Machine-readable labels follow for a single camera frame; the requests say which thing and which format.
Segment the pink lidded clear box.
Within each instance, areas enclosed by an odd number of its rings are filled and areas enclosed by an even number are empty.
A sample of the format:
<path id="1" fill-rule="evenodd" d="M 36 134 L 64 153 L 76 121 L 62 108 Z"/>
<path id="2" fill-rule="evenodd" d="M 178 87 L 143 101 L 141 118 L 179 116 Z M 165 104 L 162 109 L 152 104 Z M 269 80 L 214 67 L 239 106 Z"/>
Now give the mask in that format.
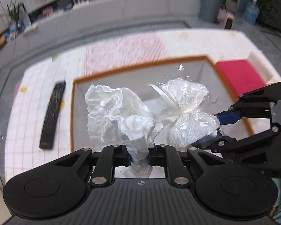
<path id="1" fill-rule="evenodd" d="M 234 95 L 265 87 L 265 82 L 248 60 L 218 61 L 215 68 Z"/>

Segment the small pink heater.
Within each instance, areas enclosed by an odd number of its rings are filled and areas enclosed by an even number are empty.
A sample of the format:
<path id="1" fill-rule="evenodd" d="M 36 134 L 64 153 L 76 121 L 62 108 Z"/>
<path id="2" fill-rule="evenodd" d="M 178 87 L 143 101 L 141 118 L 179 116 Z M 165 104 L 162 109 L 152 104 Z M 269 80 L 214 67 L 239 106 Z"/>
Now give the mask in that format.
<path id="1" fill-rule="evenodd" d="M 217 21 L 222 26 L 223 29 L 232 29 L 232 25 L 234 22 L 234 15 L 231 12 L 226 12 L 225 10 L 220 10 Z"/>

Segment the white marble tv console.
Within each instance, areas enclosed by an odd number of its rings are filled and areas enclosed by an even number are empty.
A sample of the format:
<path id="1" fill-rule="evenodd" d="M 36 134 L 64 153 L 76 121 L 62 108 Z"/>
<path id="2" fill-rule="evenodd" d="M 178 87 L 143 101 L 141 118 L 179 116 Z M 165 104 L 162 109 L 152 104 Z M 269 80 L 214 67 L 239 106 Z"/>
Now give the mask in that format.
<path id="1" fill-rule="evenodd" d="M 167 15 L 196 16 L 199 10 L 200 0 L 93 0 L 43 19 L 35 29 L 7 43 L 0 50 L 0 68 L 72 42 L 104 24 Z"/>

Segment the orange cardboard box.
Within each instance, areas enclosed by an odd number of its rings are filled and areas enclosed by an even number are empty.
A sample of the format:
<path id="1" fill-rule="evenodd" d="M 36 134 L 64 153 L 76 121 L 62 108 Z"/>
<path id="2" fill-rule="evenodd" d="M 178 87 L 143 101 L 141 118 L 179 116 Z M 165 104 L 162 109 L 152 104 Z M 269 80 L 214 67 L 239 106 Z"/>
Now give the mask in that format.
<path id="1" fill-rule="evenodd" d="M 76 78 L 73 81 L 71 93 L 70 151 L 74 152 L 84 147 L 95 148 L 87 132 L 88 111 L 85 94 L 90 85 L 107 85 L 110 88 L 127 87 L 152 112 L 158 114 L 161 110 L 161 99 L 151 86 L 176 78 L 185 78 L 203 84 L 211 94 L 209 107 L 211 113 L 225 111 L 238 100 L 238 95 L 226 77 L 206 55 L 145 62 Z"/>

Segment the left potted plant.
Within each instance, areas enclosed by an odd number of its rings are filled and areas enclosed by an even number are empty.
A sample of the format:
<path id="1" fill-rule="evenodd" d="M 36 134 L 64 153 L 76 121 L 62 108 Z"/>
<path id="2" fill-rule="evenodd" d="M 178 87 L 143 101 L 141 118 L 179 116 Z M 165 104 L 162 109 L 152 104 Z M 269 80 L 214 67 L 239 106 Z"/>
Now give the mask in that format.
<path id="1" fill-rule="evenodd" d="M 10 18 L 10 24 L 16 26 L 16 29 L 19 31 L 22 28 L 20 12 L 23 3 L 18 3 L 17 0 L 10 1 L 9 4 L 6 4 L 8 15 Z"/>

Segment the clear plastic bag white filling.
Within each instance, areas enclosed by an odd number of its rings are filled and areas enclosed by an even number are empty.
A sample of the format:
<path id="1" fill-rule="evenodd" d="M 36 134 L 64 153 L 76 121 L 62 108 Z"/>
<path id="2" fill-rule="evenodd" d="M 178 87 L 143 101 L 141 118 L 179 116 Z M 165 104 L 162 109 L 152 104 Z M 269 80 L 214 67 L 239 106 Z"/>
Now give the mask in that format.
<path id="1" fill-rule="evenodd" d="M 184 151 L 204 137 L 223 135 L 219 119 L 210 112 L 213 102 L 209 90 L 191 79 L 182 64 L 167 81 L 150 87 L 155 97 L 147 103 L 162 124 L 156 145 L 168 144 Z"/>

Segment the blue water jug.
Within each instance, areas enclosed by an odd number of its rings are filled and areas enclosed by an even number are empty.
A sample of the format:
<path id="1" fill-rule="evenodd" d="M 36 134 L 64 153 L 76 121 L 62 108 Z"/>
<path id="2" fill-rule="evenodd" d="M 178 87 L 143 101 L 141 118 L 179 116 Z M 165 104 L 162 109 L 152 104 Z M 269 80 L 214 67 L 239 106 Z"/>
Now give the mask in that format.
<path id="1" fill-rule="evenodd" d="M 253 0 L 252 3 L 246 6 L 242 18 L 244 21 L 249 22 L 250 24 L 255 24 L 259 13 L 260 9 L 257 5 L 257 0 Z"/>

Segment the white paper bag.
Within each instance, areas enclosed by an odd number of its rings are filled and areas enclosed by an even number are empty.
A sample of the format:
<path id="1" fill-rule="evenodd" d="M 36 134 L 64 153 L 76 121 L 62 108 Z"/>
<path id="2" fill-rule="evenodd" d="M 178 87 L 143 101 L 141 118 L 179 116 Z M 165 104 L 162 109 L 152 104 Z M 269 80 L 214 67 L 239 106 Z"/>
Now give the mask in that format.
<path id="1" fill-rule="evenodd" d="M 87 131 L 91 145 L 101 151 L 109 145 L 124 145 L 132 157 L 120 176 L 148 178 L 153 168 L 147 156 L 163 124 L 147 105 L 129 88 L 112 89 L 91 85 L 85 94 L 88 110 Z"/>

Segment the black remote control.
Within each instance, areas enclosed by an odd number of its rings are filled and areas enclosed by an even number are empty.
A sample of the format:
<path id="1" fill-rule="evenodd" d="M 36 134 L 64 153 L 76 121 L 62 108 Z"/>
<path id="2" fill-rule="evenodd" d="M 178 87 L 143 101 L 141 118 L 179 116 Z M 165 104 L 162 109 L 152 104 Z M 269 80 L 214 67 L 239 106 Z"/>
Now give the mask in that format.
<path id="1" fill-rule="evenodd" d="M 39 143 L 40 149 L 52 150 L 54 147 L 57 121 L 65 88 L 65 81 L 57 82 L 53 88 L 43 122 L 43 129 Z"/>

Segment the grey trash bin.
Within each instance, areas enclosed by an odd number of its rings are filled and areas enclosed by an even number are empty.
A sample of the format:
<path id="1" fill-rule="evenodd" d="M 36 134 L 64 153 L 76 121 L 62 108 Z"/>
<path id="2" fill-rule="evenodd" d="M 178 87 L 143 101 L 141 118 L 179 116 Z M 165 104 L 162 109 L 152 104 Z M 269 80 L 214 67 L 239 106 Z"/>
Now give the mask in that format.
<path id="1" fill-rule="evenodd" d="M 199 18 L 214 23 L 217 20 L 221 0 L 201 0 Z"/>

